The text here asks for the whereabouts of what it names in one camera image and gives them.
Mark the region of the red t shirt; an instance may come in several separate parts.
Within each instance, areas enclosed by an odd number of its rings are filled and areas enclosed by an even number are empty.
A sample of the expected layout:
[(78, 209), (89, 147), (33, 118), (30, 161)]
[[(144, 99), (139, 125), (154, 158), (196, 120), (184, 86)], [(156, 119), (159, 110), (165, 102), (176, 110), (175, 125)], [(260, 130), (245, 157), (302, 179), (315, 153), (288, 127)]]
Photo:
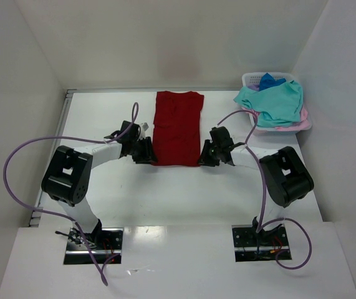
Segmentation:
[(198, 166), (203, 102), (197, 92), (156, 94), (152, 145), (158, 161), (152, 165)]

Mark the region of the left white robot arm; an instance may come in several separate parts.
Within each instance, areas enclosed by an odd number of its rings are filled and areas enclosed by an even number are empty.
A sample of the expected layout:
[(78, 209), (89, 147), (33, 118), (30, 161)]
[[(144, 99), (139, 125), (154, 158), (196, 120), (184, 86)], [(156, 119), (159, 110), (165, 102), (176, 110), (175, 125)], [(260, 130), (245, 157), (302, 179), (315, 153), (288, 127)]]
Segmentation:
[(80, 148), (59, 146), (53, 154), (41, 183), (42, 191), (57, 201), (66, 216), (72, 218), (74, 228), (71, 241), (83, 244), (87, 238), (91, 248), (96, 248), (107, 238), (100, 219), (92, 212), (86, 198), (91, 171), (109, 161), (131, 156), (137, 164), (150, 164), (157, 158), (152, 140), (146, 135), (147, 123), (122, 123), (119, 131), (106, 139), (112, 143), (91, 144)]

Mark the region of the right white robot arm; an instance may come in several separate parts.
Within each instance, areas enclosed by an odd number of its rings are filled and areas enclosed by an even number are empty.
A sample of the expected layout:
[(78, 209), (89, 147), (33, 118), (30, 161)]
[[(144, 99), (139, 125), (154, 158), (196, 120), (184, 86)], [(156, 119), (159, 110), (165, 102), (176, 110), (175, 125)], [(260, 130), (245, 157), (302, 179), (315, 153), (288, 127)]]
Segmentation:
[(258, 238), (268, 238), (284, 221), (281, 211), (306, 197), (314, 189), (314, 180), (291, 146), (277, 151), (250, 148), (247, 143), (235, 143), (223, 126), (209, 133), (211, 138), (204, 142), (199, 165), (216, 167), (224, 163), (260, 172), (261, 210), (253, 219), (253, 229)]

